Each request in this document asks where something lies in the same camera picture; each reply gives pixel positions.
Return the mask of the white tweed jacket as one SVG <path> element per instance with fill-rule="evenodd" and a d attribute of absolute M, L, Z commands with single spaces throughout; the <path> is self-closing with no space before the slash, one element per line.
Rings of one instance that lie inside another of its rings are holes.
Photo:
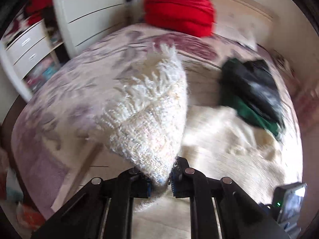
<path fill-rule="evenodd" d="M 275 137 L 230 107 L 189 105 L 187 69 L 174 46 L 161 44 L 138 67 L 95 117 L 91 135 L 150 178 L 151 197 L 138 199 L 134 211 L 165 197 L 177 157 L 214 179 L 233 177 L 256 201 L 270 201 L 285 180 Z"/>

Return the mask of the white diamond pattern mat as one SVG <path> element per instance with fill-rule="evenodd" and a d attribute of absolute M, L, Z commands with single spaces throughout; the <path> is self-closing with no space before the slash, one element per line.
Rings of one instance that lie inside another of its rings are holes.
<path fill-rule="evenodd" d="M 68 153 L 77 163 L 91 156 L 79 157 L 76 151 L 80 142 L 90 140 L 124 165 L 143 171 L 154 192 L 137 200 L 134 210 L 163 214 L 172 203 L 166 191 L 176 158 L 195 161 L 200 152 L 212 151 L 234 116 L 230 109 L 214 108 L 215 91 L 202 99 L 193 91 L 198 84 L 215 85 L 218 74 L 170 48 L 149 53 L 120 74 L 99 63 L 88 70 L 70 62 L 57 83 L 59 101 L 51 109 L 58 120 L 56 131 L 65 144 L 76 141 Z"/>

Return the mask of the purple floral bed blanket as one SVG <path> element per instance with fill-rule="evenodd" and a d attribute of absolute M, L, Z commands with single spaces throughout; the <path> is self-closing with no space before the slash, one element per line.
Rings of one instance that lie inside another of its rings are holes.
<path fill-rule="evenodd" d="M 263 48 L 251 50 L 219 35 L 197 38 L 147 24 L 106 36 L 67 62 L 19 115 L 11 148 L 23 183 L 39 212 L 50 218 L 91 178 L 116 177 L 131 164 L 89 140 L 94 116 L 121 81 L 137 73 L 147 54 L 174 45 L 188 82 L 188 121 L 180 156 L 206 176 L 232 177 L 255 201 L 274 188 L 302 180 L 298 120 L 287 87 Z M 218 107 L 219 78 L 229 58 L 262 59 L 279 89 L 284 131 L 279 139 L 249 126 L 233 109 Z"/>

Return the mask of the red quilt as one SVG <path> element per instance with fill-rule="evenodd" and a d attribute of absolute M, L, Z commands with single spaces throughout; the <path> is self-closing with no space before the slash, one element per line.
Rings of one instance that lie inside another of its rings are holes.
<path fill-rule="evenodd" d="M 211 35 L 215 10 L 211 0 L 144 0 L 144 20 L 195 37 Z"/>

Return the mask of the white drawer unit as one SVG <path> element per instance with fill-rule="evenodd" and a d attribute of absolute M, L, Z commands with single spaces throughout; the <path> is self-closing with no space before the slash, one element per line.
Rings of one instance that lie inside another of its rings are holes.
<path fill-rule="evenodd" d="M 62 40 L 55 43 L 50 40 L 44 20 L 30 26 L 9 46 L 5 46 L 4 39 L 1 39 L 1 66 L 24 101 L 29 102 L 33 97 L 25 78 L 48 56 L 60 67 L 55 50 L 62 44 Z"/>

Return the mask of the white sliding wardrobe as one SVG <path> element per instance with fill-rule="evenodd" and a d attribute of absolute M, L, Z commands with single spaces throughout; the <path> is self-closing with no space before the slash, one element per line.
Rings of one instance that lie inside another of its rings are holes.
<path fill-rule="evenodd" d="M 124 0 L 52 0 L 70 58 L 125 25 Z"/>

